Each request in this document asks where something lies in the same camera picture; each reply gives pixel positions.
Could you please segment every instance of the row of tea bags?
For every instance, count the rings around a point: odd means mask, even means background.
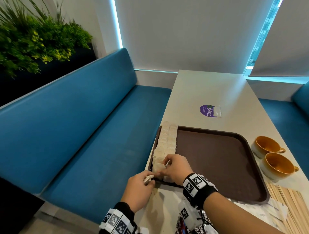
[[[158,139],[158,145],[154,150],[154,155],[152,158],[152,171],[154,173],[166,168],[167,165],[162,164],[162,161],[166,155],[175,154],[177,128],[177,124],[169,123],[168,121],[163,122]],[[164,178],[164,181],[172,182],[169,178]]]

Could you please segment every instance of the gray window shade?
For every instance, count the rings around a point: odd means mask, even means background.
[[[308,12],[308,0],[283,0],[250,76],[309,76]]]
[[[242,74],[273,0],[115,0],[136,69]]]

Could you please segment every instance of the orange cup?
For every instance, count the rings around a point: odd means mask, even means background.
[[[268,178],[274,181],[284,179],[299,170],[290,160],[278,153],[266,154],[260,163],[260,168]]]
[[[260,159],[268,153],[284,153],[286,151],[275,140],[266,136],[258,136],[252,143],[251,149]]]

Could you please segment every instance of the purple sticker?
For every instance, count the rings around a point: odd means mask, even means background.
[[[203,105],[200,107],[201,113],[208,117],[216,117],[214,116],[214,106],[212,105]]]

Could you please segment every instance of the blue bench backrest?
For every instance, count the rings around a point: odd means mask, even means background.
[[[303,85],[293,96],[293,102],[300,107],[309,117],[309,82]]]
[[[123,48],[0,109],[0,177],[40,193],[136,82]]]

